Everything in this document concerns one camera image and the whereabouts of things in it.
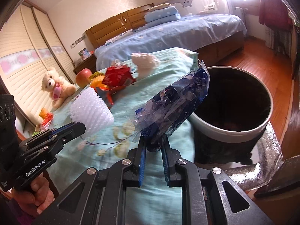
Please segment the person's left hand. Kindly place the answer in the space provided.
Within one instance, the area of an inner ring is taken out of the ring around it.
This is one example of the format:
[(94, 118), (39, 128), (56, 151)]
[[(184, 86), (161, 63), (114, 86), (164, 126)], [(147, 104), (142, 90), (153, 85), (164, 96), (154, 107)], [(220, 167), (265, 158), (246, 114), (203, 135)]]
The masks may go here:
[(27, 214), (37, 217), (55, 200), (48, 180), (39, 175), (31, 182), (31, 191), (12, 189), (12, 197)]

